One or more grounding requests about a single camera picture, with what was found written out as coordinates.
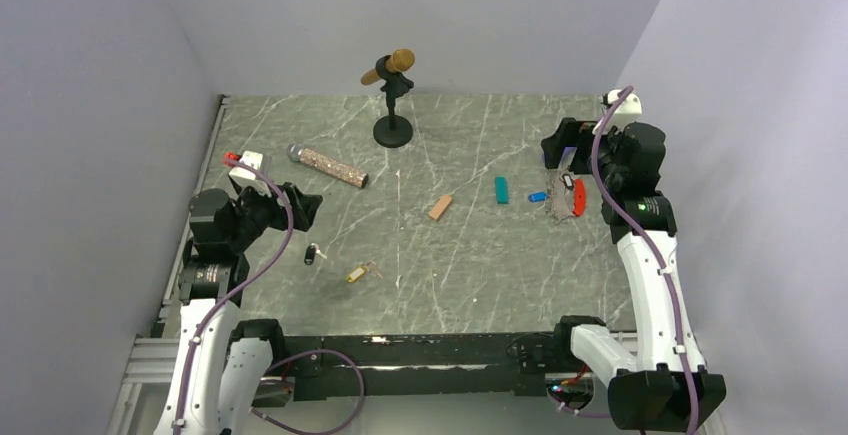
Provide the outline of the black tag key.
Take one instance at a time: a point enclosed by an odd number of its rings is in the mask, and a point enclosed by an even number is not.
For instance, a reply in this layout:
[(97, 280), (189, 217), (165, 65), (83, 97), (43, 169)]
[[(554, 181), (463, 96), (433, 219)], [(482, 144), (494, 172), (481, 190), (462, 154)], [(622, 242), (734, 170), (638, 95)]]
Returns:
[(323, 253), (319, 245), (311, 243), (307, 246), (304, 254), (304, 264), (307, 266), (313, 265), (318, 259), (327, 259), (327, 255)]

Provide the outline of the wooden block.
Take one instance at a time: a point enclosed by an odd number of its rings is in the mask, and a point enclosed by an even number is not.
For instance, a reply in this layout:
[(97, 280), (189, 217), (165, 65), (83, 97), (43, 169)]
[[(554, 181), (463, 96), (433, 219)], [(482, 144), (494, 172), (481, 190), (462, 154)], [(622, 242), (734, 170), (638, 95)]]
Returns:
[(453, 197), (451, 195), (442, 195), (430, 209), (428, 216), (434, 221), (439, 221), (451, 206), (452, 202)]

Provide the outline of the red carabiner keyring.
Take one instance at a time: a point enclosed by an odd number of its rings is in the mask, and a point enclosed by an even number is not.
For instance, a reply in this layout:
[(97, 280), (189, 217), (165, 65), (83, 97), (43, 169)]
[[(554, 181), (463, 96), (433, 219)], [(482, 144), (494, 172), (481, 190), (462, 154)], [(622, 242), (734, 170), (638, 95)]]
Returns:
[(574, 190), (573, 190), (573, 209), (572, 213), (575, 217), (581, 217), (587, 205), (587, 194), (585, 184), (581, 179), (576, 179), (574, 181)]

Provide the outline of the teal block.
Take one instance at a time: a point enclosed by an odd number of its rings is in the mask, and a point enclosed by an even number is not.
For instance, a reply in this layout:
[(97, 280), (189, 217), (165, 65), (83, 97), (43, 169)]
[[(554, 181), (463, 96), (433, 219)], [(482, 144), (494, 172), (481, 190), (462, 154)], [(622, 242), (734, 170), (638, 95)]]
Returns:
[(504, 177), (498, 176), (494, 179), (495, 197), (497, 204), (509, 203), (509, 190)]

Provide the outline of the gold microphone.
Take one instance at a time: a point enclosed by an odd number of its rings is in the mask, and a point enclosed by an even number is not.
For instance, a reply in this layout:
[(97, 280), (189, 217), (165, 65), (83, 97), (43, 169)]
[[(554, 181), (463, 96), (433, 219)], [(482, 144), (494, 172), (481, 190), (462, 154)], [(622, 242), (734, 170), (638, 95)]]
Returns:
[(374, 67), (365, 72), (360, 83), (369, 86), (384, 79), (386, 73), (395, 75), (408, 71), (416, 62), (416, 56), (410, 49), (397, 49), (393, 53), (381, 57)]

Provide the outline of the blue key tag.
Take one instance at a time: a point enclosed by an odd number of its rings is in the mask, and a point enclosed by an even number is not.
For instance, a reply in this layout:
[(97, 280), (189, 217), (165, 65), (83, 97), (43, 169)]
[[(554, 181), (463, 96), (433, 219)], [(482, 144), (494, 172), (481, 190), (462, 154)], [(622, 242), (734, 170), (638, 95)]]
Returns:
[(531, 203), (539, 203), (543, 202), (547, 199), (546, 192), (535, 192), (528, 196), (528, 201)]

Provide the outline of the black microphone stand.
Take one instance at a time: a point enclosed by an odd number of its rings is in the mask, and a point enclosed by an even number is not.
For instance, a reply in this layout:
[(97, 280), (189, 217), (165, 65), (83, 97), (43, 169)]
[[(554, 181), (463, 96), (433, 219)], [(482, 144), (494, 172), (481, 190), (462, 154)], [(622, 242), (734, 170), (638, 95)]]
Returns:
[(385, 148), (399, 148), (406, 145), (413, 137), (411, 122), (396, 114), (396, 101), (414, 88), (414, 82), (404, 73), (384, 75), (380, 91), (384, 95), (388, 114), (380, 118), (373, 127), (375, 141)]

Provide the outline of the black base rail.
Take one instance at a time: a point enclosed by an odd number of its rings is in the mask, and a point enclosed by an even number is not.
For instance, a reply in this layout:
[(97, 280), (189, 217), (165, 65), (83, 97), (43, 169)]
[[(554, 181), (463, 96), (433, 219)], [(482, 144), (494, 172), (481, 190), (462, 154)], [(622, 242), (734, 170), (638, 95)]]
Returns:
[(552, 332), (288, 336), (263, 378), (296, 401), (511, 393), (543, 396), (586, 371)]

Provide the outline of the glitter microphone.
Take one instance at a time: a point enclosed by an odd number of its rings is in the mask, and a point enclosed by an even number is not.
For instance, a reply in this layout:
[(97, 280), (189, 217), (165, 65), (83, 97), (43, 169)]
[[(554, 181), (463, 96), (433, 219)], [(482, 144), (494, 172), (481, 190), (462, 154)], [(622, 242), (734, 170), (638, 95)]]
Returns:
[(287, 147), (287, 156), (295, 163), (306, 165), (359, 189), (365, 188), (370, 180), (365, 171), (323, 155), (300, 143), (290, 144)]

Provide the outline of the yellow tag key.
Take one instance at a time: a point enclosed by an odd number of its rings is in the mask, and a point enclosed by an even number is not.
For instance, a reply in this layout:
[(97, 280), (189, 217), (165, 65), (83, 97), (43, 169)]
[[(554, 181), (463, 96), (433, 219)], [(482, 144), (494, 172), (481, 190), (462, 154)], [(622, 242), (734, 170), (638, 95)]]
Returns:
[(347, 274), (346, 281), (348, 283), (355, 283), (368, 273), (373, 273), (380, 279), (384, 278), (382, 273), (378, 270), (376, 263), (370, 261), (364, 264), (357, 265), (352, 271)]

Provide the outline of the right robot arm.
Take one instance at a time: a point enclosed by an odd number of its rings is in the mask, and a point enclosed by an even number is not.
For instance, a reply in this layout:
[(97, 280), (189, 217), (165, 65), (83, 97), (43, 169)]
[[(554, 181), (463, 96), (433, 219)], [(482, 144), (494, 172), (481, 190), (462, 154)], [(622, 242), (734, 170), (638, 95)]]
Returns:
[(547, 168), (570, 149), (569, 173), (592, 175), (598, 184), (631, 291), (637, 348), (630, 353), (597, 317), (564, 316), (552, 358), (564, 370), (588, 367), (606, 389), (618, 428), (694, 434), (724, 401), (726, 384), (707, 368), (679, 288), (677, 224), (658, 188), (666, 135), (641, 122), (600, 137), (594, 127), (565, 118), (541, 147)]

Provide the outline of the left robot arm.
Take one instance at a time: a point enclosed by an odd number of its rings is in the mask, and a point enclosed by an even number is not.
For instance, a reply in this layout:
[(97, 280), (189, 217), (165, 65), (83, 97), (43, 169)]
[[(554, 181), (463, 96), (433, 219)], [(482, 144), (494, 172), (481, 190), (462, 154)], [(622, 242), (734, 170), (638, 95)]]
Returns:
[(276, 194), (240, 188), (231, 198), (208, 189), (189, 202), (191, 239), (179, 274), (180, 338), (157, 434), (236, 434), (251, 413), (264, 375), (279, 372), (288, 349), (279, 322), (241, 317), (245, 252), (266, 229), (308, 231), (323, 202), (296, 185)]

